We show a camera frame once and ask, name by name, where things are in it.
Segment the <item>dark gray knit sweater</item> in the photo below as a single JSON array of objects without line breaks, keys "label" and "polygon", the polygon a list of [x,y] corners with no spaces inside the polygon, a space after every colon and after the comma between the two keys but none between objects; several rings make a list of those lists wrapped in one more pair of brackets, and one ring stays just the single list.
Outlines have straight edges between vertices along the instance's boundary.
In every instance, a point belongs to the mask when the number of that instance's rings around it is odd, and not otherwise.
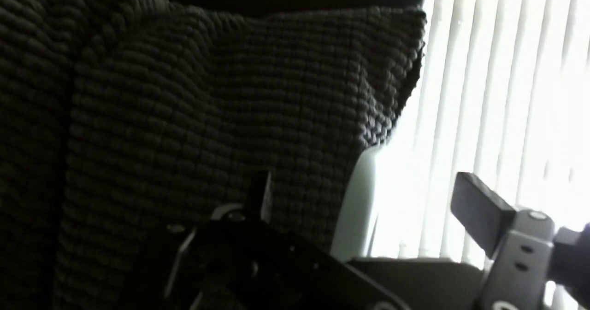
[{"label": "dark gray knit sweater", "polygon": [[271,223],[327,249],[356,160],[415,86],[424,26],[413,6],[0,0],[0,308],[112,308],[150,228],[243,201],[260,168]]}]

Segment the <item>black mount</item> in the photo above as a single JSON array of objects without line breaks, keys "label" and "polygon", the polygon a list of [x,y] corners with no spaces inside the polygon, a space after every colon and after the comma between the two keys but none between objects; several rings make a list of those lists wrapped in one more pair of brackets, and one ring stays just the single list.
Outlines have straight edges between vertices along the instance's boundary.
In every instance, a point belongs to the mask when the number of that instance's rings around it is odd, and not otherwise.
[{"label": "black mount", "polygon": [[262,310],[542,310],[545,283],[590,305],[590,224],[561,228],[517,211],[470,173],[455,180],[451,211],[493,260],[485,272],[445,259],[341,263],[269,224],[271,177],[259,172],[244,205],[223,205],[200,226],[150,233],[118,308],[196,310],[203,291],[226,287]]}]

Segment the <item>textured blanket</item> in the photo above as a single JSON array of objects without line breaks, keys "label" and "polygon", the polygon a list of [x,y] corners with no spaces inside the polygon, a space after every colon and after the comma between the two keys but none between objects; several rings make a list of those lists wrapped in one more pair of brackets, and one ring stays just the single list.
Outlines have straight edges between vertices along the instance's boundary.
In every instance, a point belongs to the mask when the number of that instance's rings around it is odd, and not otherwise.
[{"label": "textured blanket", "polygon": [[413,6],[0,0],[0,308],[114,307],[150,228],[240,203],[261,168],[271,223],[328,249],[356,160],[419,77],[424,26]]}]

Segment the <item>vertical blinds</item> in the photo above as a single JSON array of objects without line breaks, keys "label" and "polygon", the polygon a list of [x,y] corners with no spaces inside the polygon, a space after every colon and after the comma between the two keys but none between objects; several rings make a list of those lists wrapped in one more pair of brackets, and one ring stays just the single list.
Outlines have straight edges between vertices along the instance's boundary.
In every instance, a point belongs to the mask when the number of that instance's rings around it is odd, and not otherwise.
[{"label": "vertical blinds", "polygon": [[[372,256],[487,265],[449,212],[457,171],[558,226],[590,222],[590,0],[426,0],[421,83],[378,165]],[[578,310],[562,287],[546,303]]]}]

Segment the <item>knit fabric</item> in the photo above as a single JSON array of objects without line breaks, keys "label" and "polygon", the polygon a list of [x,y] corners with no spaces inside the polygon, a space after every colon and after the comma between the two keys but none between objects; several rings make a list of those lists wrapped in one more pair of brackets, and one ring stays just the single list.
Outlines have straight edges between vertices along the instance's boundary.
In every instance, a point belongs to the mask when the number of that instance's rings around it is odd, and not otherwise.
[{"label": "knit fabric", "polygon": [[412,7],[0,0],[0,307],[111,309],[151,228],[242,202],[259,169],[272,225],[328,249],[356,160],[416,84],[424,27]]}]

